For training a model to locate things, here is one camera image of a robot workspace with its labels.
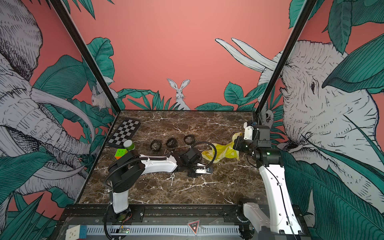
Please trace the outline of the yellow green patterned towel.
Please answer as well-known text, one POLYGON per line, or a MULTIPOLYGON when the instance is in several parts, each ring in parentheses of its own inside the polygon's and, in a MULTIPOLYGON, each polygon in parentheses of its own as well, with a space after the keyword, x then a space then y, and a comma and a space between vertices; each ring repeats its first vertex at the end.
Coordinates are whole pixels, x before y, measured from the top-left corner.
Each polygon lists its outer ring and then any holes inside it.
MULTIPOLYGON (((218 163, 220 160, 227 158, 227 159, 240 159, 240 154, 239 151, 234 150, 234 144, 235 140, 239 137, 242 136, 243 133, 236 133, 232 136, 232 142, 227 144, 227 145, 220 145, 213 143, 213 145, 216 147, 217 150, 217 156, 214 160, 214 163, 218 163)), ((211 161, 213 159, 215 150, 207 150, 202 152, 202 156, 205 160, 211 161)))

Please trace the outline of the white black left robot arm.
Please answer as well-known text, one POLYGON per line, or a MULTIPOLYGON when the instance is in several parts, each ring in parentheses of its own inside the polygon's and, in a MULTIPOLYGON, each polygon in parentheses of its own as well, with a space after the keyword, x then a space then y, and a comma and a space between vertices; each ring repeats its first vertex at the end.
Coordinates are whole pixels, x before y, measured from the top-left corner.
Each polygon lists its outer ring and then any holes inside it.
POLYGON ((120 214, 128 210, 129 189, 142 175, 186 172, 189 177, 196 178, 199 175, 212 174, 212 165, 203 164, 202 159, 202 153, 196 148, 167 156, 139 155, 135 150, 126 153, 110 165, 109 174, 104 181, 114 213, 120 214))

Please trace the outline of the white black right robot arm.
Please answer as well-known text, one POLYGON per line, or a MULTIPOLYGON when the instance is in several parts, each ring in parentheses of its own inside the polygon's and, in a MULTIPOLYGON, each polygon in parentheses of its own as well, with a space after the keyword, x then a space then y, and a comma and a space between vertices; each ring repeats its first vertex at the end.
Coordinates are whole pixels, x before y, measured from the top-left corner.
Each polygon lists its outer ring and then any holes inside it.
POLYGON ((243 203, 243 216, 250 221, 260 240, 302 240, 304 232, 296 217, 288 193, 281 151, 272 148, 270 128, 244 124, 245 132, 234 141, 234 150, 243 152, 256 162, 268 200, 266 215, 256 203, 243 203))

